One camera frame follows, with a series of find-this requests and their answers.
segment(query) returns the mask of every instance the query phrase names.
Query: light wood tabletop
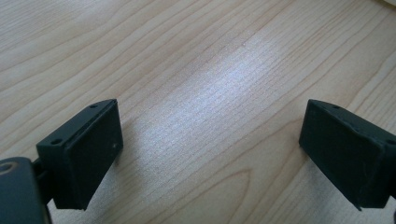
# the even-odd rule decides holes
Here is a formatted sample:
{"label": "light wood tabletop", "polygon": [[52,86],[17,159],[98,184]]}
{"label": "light wood tabletop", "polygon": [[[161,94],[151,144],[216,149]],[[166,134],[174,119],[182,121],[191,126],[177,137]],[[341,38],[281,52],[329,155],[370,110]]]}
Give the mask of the light wood tabletop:
{"label": "light wood tabletop", "polygon": [[308,99],[396,133],[396,7],[376,0],[0,2],[0,159],[117,98],[124,149],[58,223],[392,223],[299,147]]}

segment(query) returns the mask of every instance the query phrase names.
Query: black block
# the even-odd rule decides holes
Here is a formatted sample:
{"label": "black block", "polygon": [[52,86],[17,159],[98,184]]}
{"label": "black block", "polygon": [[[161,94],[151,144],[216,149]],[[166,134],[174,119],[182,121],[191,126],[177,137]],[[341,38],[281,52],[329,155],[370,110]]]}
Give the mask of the black block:
{"label": "black block", "polygon": [[396,136],[349,111],[309,100],[300,146],[358,209],[394,195]]}
{"label": "black block", "polygon": [[55,180],[56,206],[86,209],[123,147],[117,100],[86,107],[36,147]]}

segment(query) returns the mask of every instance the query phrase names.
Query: wooden table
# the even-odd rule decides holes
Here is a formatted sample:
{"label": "wooden table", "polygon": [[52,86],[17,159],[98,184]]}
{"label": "wooden table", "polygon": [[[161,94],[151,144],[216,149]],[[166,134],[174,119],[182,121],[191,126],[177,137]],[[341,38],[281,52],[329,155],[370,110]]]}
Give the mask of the wooden table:
{"label": "wooden table", "polygon": [[0,2],[0,159],[117,98],[124,150],[54,223],[392,223],[299,148],[308,99],[396,133],[396,8],[377,0]]}

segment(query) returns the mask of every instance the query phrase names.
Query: black mechanical part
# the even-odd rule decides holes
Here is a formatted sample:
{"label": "black mechanical part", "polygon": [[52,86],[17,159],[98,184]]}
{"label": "black mechanical part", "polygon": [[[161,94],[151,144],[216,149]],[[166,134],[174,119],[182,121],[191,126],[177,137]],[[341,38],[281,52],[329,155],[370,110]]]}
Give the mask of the black mechanical part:
{"label": "black mechanical part", "polygon": [[338,105],[309,100],[300,146],[358,209],[395,197],[396,136]]}
{"label": "black mechanical part", "polygon": [[0,161],[0,223],[51,223],[52,198],[86,209],[122,148],[117,100],[86,107],[37,144],[35,162]]}

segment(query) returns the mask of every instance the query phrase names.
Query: wood grain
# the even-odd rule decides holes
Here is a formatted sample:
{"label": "wood grain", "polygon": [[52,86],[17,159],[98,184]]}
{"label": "wood grain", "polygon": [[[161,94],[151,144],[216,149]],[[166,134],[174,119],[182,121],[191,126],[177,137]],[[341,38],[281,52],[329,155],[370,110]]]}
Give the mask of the wood grain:
{"label": "wood grain", "polygon": [[396,133],[396,8],[376,0],[0,2],[0,158],[117,98],[125,148],[54,223],[392,223],[298,145],[308,99]]}

